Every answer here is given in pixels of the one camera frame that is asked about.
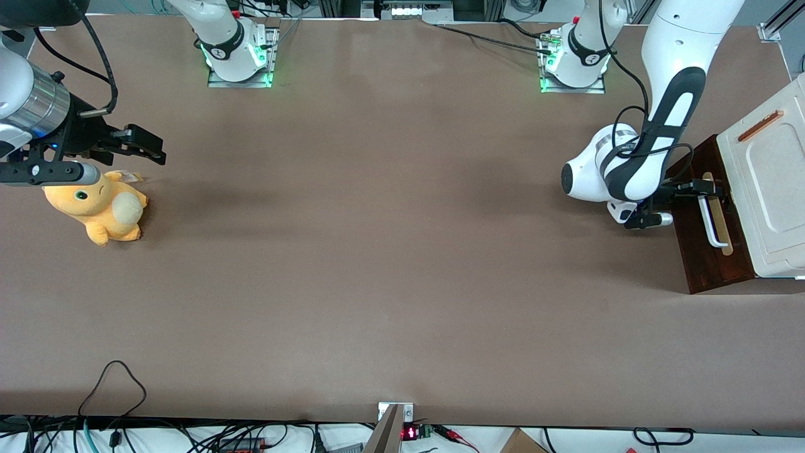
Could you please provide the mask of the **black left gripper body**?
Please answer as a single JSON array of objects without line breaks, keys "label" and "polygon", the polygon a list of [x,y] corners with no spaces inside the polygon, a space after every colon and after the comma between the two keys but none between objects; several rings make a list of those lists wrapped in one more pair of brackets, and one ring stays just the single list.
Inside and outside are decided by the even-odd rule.
[{"label": "black left gripper body", "polygon": [[672,204],[672,199],[675,197],[679,184],[679,182],[671,180],[661,183],[658,189],[656,189],[649,198],[644,199],[640,203],[640,214],[650,215],[664,210],[669,210],[670,204]]}]

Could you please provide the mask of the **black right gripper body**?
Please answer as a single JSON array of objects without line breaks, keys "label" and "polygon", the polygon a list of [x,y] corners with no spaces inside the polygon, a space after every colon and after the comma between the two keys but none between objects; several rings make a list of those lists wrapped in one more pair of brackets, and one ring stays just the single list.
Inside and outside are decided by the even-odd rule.
[{"label": "black right gripper body", "polygon": [[112,162],[113,155],[126,155],[126,145],[113,135],[119,131],[116,127],[109,126],[101,116],[81,118],[79,115],[91,109],[89,103],[71,94],[69,111],[63,123],[46,137],[35,138],[25,146],[25,152],[52,150],[55,161],[80,157]]}]

